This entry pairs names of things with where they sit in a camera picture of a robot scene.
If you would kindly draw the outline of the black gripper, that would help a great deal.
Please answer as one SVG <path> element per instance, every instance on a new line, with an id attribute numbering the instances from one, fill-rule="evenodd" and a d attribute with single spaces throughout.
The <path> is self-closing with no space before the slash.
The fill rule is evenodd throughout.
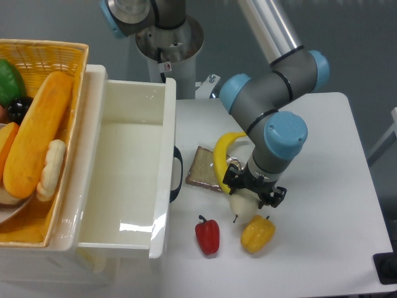
<path id="1" fill-rule="evenodd" d="M 226 192 L 229 195 L 237 189 L 248 189 L 256 193 L 260 199 L 259 209 L 264 206 L 277 208 L 287 193 L 285 187 L 277 186 L 273 189 L 277 180 L 266 179 L 261 175 L 256 177 L 249 168 L 242 170 L 233 163 L 228 165 L 222 182 L 230 189 Z"/>

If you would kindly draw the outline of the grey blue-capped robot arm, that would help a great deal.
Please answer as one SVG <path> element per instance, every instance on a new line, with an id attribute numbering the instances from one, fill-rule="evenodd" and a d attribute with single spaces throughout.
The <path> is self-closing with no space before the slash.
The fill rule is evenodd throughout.
<path id="1" fill-rule="evenodd" d="M 223 106 L 254 144 L 244 169 L 228 166 L 220 182 L 227 194 L 248 189 L 257 194 L 259 207 L 277 207 L 287 192 L 277 181 L 308 134 L 303 119 L 283 107 L 323 86 L 329 64 L 320 52 L 304 48 L 278 1 L 240 1 L 239 6 L 271 71 L 261 79 L 237 74 L 220 89 Z M 172 78 L 179 99 L 194 97 L 203 30 L 187 15 L 184 1 L 101 1 L 100 8 L 115 36 L 135 36 L 152 82 Z"/>

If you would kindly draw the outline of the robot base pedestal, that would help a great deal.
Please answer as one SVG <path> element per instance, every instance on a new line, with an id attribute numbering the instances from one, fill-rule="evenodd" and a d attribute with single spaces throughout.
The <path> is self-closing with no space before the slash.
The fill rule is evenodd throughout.
<path id="1" fill-rule="evenodd" d="M 203 47 L 203 29 L 191 16 L 176 29 L 151 26 L 135 37 L 137 49 L 146 58 L 149 79 L 176 81 L 176 98 L 195 98 L 196 58 Z"/>

